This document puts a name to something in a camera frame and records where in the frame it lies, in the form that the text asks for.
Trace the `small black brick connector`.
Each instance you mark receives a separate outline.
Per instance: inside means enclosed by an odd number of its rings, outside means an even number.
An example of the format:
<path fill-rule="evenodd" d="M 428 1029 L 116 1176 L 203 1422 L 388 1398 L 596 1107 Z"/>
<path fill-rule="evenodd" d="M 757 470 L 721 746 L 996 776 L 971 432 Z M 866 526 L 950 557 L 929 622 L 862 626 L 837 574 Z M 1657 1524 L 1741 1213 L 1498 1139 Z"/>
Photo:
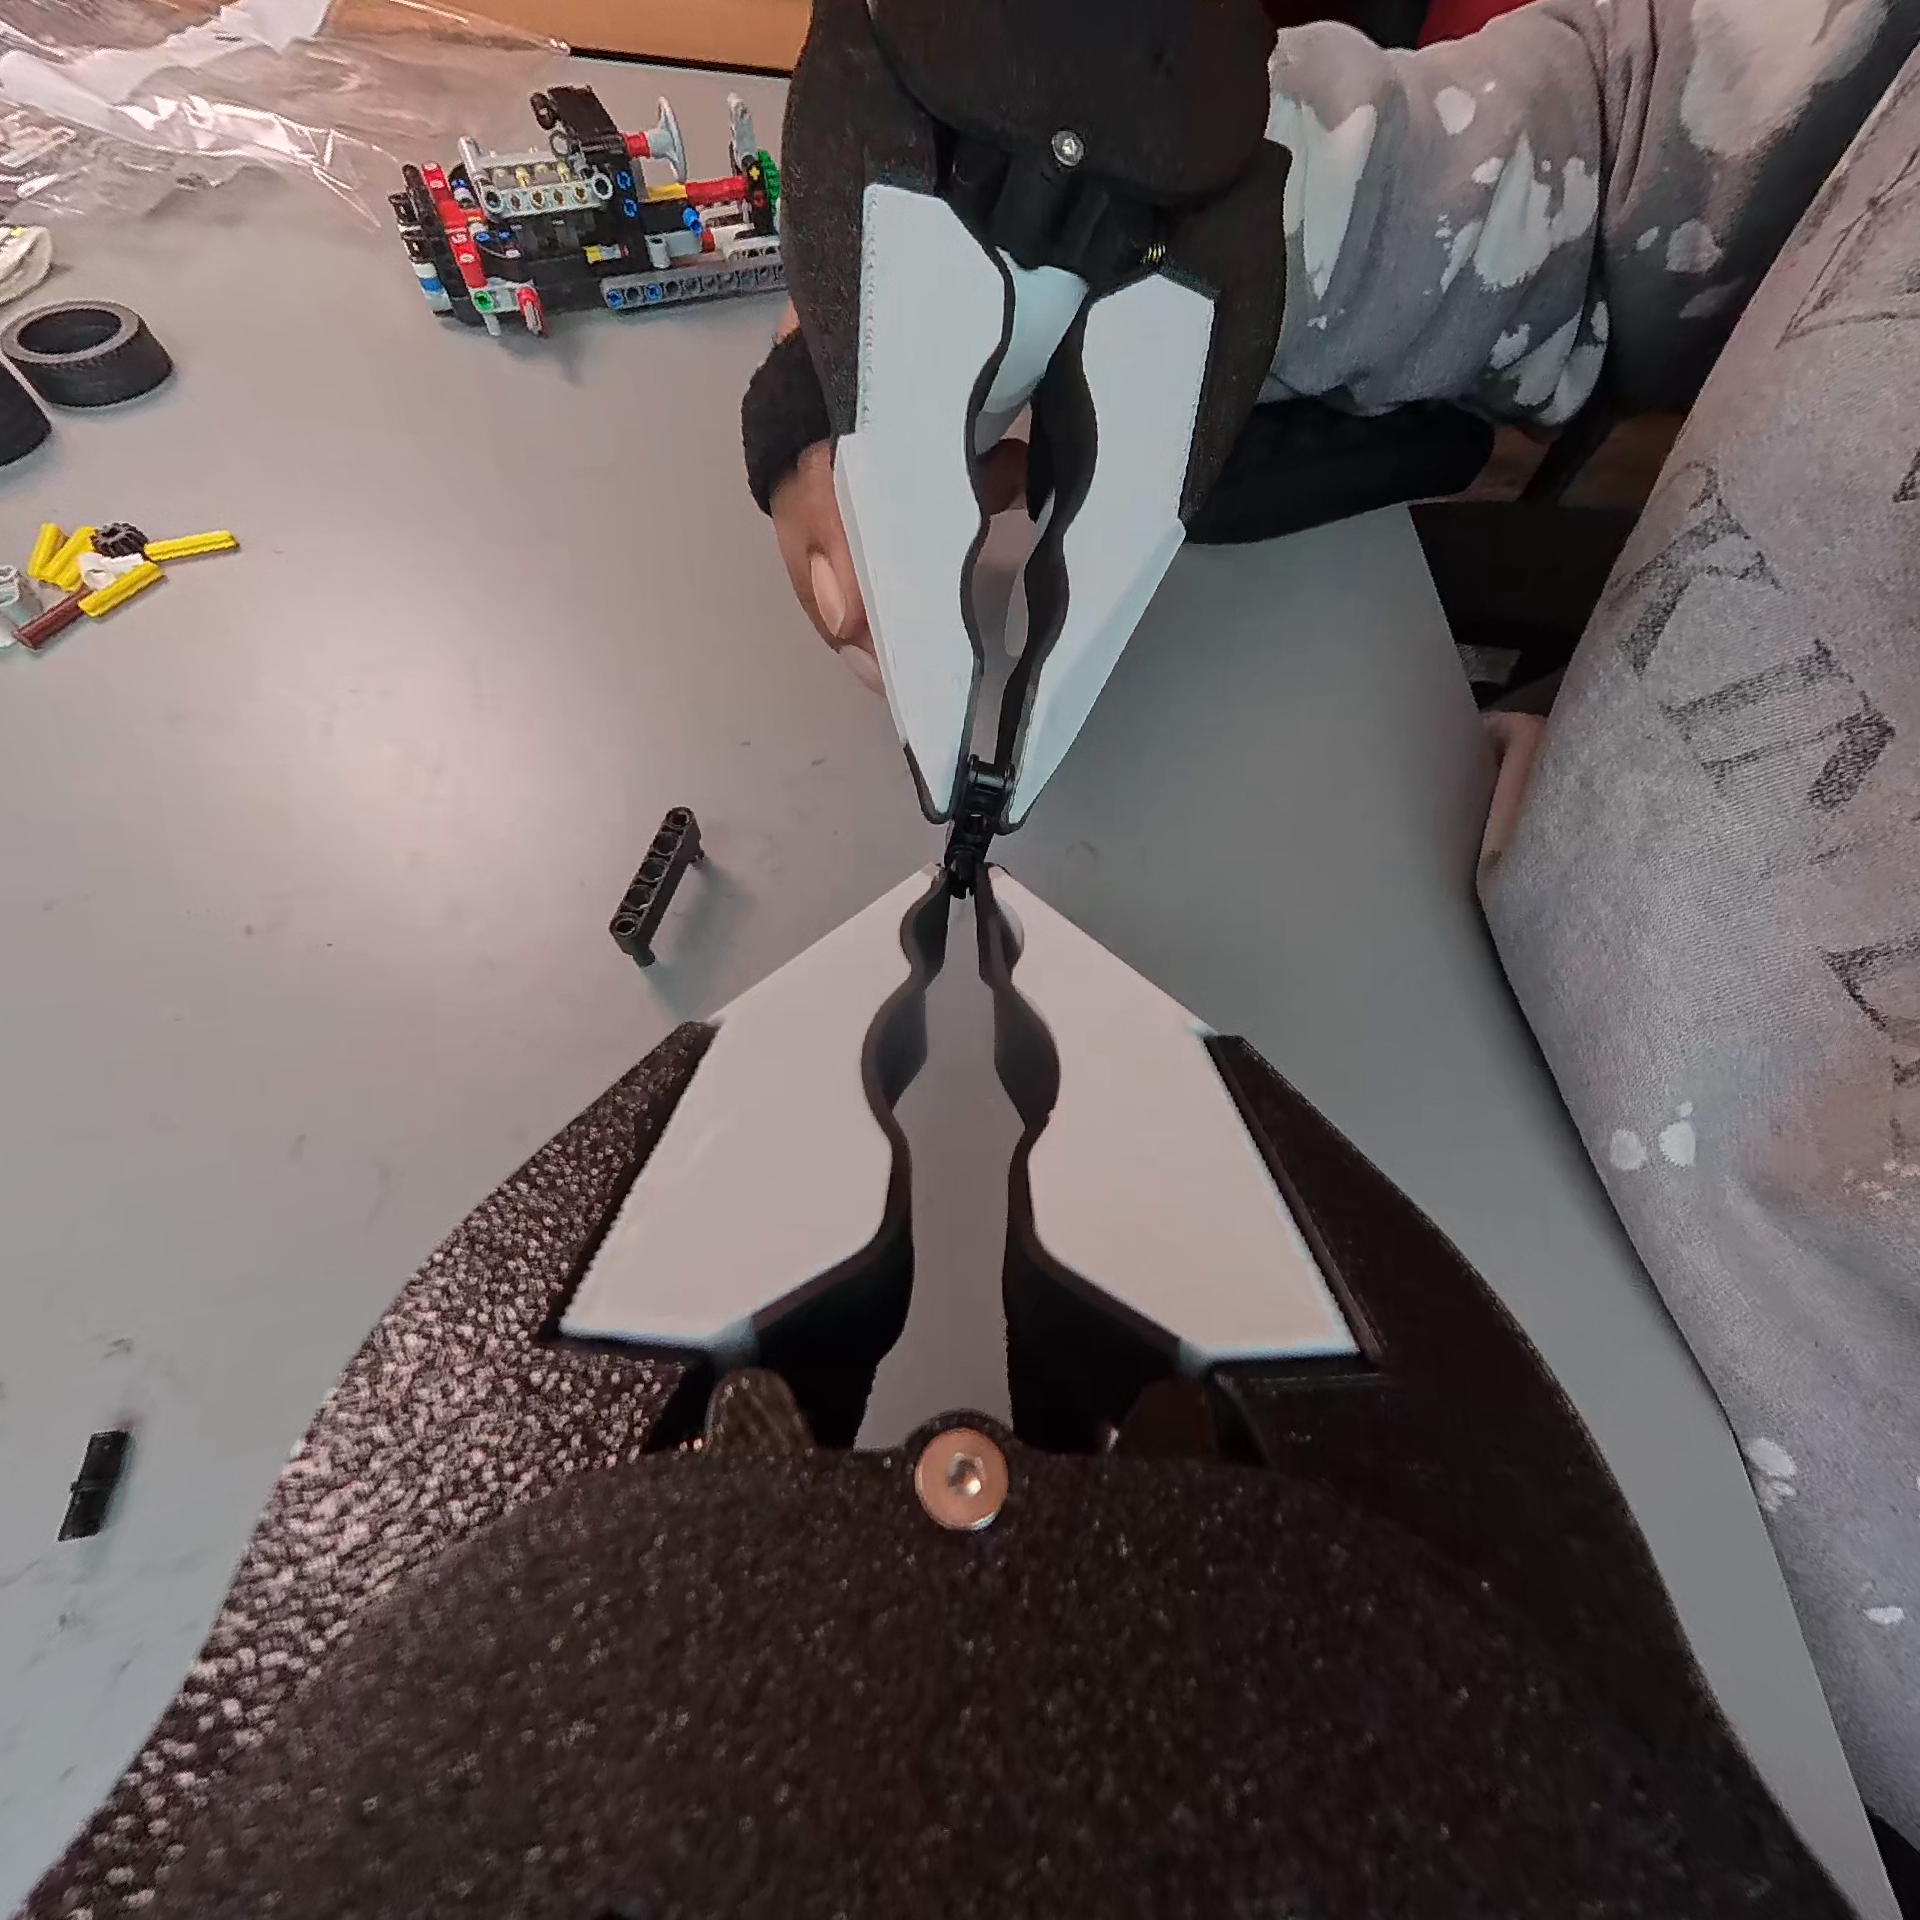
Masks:
<path fill-rule="evenodd" d="M 132 1431 L 125 1427 L 97 1431 L 86 1438 L 58 1530 L 64 1544 L 97 1538 L 105 1530 L 129 1471 L 132 1443 Z"/>

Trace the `person's right forearm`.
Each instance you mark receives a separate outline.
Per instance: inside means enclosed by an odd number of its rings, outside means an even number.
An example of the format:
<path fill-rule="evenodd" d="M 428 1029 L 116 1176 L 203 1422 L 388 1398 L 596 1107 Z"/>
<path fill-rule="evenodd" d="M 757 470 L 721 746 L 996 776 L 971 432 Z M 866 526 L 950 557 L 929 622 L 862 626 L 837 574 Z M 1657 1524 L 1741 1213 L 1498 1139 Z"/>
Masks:
<path fill-rule="evenodd" d="M 1916 34 L 1891 2 L 1523 4 L 1421 50 L 1285 29 L 1264 397 L 1540 430 L 1600 388 L 1692 403 Z"/>

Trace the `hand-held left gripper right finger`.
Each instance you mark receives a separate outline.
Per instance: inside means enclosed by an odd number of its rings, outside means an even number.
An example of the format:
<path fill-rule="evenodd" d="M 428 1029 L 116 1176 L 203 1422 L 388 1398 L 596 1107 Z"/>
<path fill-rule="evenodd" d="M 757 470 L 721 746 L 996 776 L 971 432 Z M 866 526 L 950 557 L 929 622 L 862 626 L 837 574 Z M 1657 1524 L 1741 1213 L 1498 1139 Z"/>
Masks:
<path fill-rule="evenodd" d="M 1011 1223 L 1048 1270 L 1190 1368 L 1355 1359 L 1216 1031 L 1006 870 L 980 875 L 977 927 L 1024 1128 Z"/>

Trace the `black brick pin connector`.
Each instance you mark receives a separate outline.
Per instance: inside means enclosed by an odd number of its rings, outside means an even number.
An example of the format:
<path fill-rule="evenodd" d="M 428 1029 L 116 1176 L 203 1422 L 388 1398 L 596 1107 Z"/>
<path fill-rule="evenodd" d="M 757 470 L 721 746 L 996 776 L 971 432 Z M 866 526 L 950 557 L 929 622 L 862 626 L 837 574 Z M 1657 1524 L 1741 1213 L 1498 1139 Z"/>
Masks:
<path fill-rule="evenodd" d="M 995 839 L 1006 831 L 1012 786 L 1009 771 L 979 756 L 970 759 L 965 781 L 953 797 L 944 863 L 950 856 L 962 862 L 993 856 Z"/>

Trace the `person's grey sweatshirt torso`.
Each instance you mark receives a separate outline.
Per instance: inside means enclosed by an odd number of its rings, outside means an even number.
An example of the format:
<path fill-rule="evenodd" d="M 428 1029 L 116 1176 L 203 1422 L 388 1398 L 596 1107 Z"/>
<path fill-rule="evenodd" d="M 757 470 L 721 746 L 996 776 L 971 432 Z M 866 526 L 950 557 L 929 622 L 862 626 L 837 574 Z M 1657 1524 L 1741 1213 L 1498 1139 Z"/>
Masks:
<path fill-rule="evenodd" d="M 1693 400 L 1485 911 L 1744 1452 L 1868 1810 L 1918 1822 L 1918 92 Z"/>

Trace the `person's right hand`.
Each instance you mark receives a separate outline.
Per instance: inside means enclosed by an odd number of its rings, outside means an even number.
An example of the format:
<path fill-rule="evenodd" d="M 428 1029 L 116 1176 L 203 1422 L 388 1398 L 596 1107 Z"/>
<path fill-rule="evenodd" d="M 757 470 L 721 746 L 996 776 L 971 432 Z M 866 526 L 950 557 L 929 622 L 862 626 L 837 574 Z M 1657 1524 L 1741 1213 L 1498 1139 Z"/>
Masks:
<path fill-rule="evenodd" d="M 771 493 L 771 519 L 788 582 L 814 630 L 873 694 L 881 662 L 834 490 L 833 446 L 816 440 Z"/>

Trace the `grey desk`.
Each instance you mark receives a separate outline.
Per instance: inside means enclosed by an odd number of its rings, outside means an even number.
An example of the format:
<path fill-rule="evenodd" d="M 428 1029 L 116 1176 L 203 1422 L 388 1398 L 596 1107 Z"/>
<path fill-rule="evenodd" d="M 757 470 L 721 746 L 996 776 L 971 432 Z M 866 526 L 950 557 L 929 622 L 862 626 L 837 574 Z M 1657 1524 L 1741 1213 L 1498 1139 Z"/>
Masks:
<path fill-rule="evenodd" d="M 686 1018 L 932 856 L 882 704 L 738 477 L 768 301 L 552 342 L 245 171 L 58 244 L 156 395 L 5 469 L 5 551 L 225 527 L 5 659 L 5 1912 L 202 1655 L 288 1453 L 422 1260 Z M 1774 1790 L 1891 1912 L 1734 1438 L 1507 995 L 1485 752 L 1404 512 L 1170 571 L 1014 874 L 1241 1034 L 1517 1310 Z M 609 934 L 664 816 L 691 869 Z M 61 1543 L 97 1431 L 132 1456 Z"/>

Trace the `multicoloured brick car chassis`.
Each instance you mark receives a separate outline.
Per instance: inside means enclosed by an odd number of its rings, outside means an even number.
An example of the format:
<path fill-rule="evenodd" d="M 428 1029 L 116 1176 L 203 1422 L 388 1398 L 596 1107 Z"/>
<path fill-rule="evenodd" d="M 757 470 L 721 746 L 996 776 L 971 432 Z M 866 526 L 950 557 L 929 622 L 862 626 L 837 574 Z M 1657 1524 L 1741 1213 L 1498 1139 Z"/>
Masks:
<path fill-rule="evenodd" d="M 489 150 L 461 138 L 450 166 L 404 164 L 397 238 L 428 308 L 497 339 L 541 339 L 556 316 L 652 314 L 784 291 L 781 179 L 750 104 L 726 95 L 726 168 L 688 168 L 667 99 L 624 131 L 592 86 L 531 95 L 541 142 Z"/>

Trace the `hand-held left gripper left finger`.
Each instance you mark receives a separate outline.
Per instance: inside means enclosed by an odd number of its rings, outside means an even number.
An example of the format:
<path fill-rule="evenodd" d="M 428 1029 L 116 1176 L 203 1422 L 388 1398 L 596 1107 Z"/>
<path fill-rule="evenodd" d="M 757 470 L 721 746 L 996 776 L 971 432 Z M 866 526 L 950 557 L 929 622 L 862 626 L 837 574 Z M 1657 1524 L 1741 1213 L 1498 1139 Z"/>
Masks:
<path fill-rule="evenodd" d="M 909 1200 L 897 1107 L 929 1056 L 950 906 L 940 869 L 913 870 L 707 1021 L 564 1338 L 757 1349 L 884 1245 Z"/>

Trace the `clear plastic bag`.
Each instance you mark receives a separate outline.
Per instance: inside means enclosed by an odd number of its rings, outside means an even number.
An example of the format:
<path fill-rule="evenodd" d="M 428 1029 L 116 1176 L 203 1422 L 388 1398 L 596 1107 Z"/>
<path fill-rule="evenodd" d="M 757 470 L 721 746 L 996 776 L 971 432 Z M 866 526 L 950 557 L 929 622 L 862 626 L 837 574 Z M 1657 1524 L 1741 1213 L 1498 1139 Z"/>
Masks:
<path fill-rule="evenodd" d="M 5 2 L 5 222 L 136 216 L 248 168 L 376 219 L 406 159 L 525 131 L 568 59 L 491 4 Z"/>

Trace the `pile of yellow brick pieces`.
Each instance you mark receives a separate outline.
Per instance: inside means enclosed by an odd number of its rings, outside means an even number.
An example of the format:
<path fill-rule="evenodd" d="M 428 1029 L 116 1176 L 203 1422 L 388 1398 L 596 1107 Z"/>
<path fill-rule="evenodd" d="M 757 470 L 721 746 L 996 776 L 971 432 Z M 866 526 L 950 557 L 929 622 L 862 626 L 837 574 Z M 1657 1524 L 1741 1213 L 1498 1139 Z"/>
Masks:
<path fill-rule="evenodd" d="M 38 656 L 76 628 L 120 618 L 172 570 L 237 549 L 228 531 L 148 538 L 130 520 L 46 519 L 22 562 L 3 565 L 3 645 Z"/>

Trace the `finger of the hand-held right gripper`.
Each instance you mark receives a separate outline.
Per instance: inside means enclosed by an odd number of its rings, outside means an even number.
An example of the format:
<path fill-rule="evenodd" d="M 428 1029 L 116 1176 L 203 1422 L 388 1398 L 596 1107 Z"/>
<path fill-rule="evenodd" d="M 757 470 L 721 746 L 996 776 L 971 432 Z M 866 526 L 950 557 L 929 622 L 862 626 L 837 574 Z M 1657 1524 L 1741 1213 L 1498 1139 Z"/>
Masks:
<path fill-rule="evenodd" d="M 1027 637 L 1002 698 L 998 826 L 1022 826 L 1185 544 L 1213 301 L 1128 282 L 1075 316 L 1038 387 L 1051 499 L 1024 566 Z"/>
<path fill-rule="evenodd" d="M 932 822 L 953 816 L 977 701 L 971 566 L 987 531 L 977 418 L 1011 284 L 947 199 L 862 195 L 854 420 L 834 491 L 897 732 Z"/>

